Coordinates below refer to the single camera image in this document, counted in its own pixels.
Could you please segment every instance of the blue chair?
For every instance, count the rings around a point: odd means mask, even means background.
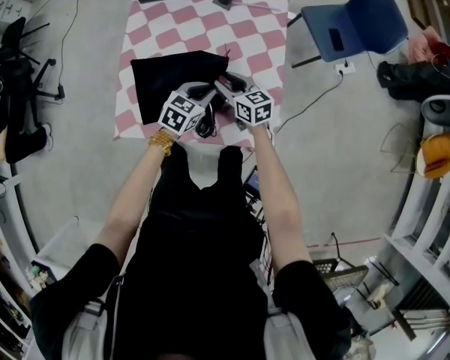
[[[395,0],[349,0],[346,4],[303,7],[287,27],[302,17],[320,56],[293,64],[292,68],[320,59],[333,62],[366,51],[385,55],[408,37]]]

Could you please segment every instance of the hand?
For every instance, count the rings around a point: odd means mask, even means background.
[[[267,131],[267,126],[266,124],[260,124],[260,125],[248,125],[248,130],[250,131],[250,133],[253,135],[253,137],[256,137],[257,134],[260,134],[260,132],[265,132]]]

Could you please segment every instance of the chair seat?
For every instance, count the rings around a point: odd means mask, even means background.
[[[307,23],[324,62],[333,62],[366,50],[347,9],[342,4],[303,7],[301,15]],[[338,30],[343,50],[335,49],[330,29]]]

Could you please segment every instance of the pink and white checkered mat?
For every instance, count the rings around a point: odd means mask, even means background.
[[[158,124],[143,125],[130,60],[205,50],[229,51],[230,72],[252,77],[274,98],[274,124],[280,119],[287,35],[288,0],[234,0],[226,11],[212,0],[166,0],[140,4],[133,0],[127,21],[115,109],[115,138],[150,137]],[[216,115],[217,136],[195,131],[183,142],[251,146],[248,130],[240,131],[231,106]]]

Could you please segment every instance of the chair leg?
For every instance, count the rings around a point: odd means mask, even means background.
[[[33,82],[34,89],[38,89],[38,84],[40,84],[40,81],[42,80],[42,77],[44,77],[45,71],[47,70],[49,65],[55,65],[55,59],[49,58],[47,61],[45,61],[45,65],[40,69],[40,72],[38,72],[37,77],[35,77],[35,80]]]
[[[313,58],[309,58],[308,60],[300,61],[297,64],[292,64],[292,68],[298,68],[298,67],[301,67],[302,65],[310,64],[310,63],[316,62],[321,59],[322,59],[322,56],[315,56]]]
[[[33,118],[33,124],[36,128],[39,128],[41,124],[38,122],[38,115],[37,115],[37,98],[32,93],[30,95],[30,109],[31,109],[31,117]]]
[[[48,22],[47,24],[43,24],[43,25],[39,26],[38,28],[32,29],[31,31],[22,34],[22,36],[20,36],[20,39],[26,38],[27,36],[31,35],[32,33],[36,32],[42,28],[45,28],[49,25],[50,25],[50,23]]]
[[[47,70],[48,66],[51,65],[55,65],[56,64],[56,60],[54,58],[49,58],[48,60],[45,61],[45,65],[42,67],[42,69],[40,69],[40,72],[38,73],[37,77],[35,77],[35,80],[33,82],[33,87],[35,90],[35,95],[37,96],[44,96],[45,98],[52,98],[54,100],[60,100],[60,99],[64,99],[65,98],[65,93],[63,93],[63,87],[61,85],[58,86],[58,94],[53,94],[53,93],[49,93],[49,92],[45,92],[45,91],[40,91],[38,89],[38,86],[40,84],[40,81],[42,80],[42,77],[44,77],[45,71]]]
[[[295,16],[293,19],[291,19],[288,24],[286,24],[286,27],[290,27],[295,21],[302,18],[302,12],[300,12],[297,16]]]
[[[36,65],[40,65],[40,62],[35,60],[34,58],[30,57],[29,55],[27,55],[25,52],[22,52],[20,49],[17,50],[17,52],[22,55],[25,56],[28,60],[30,60],[31,62],[34,62]]]

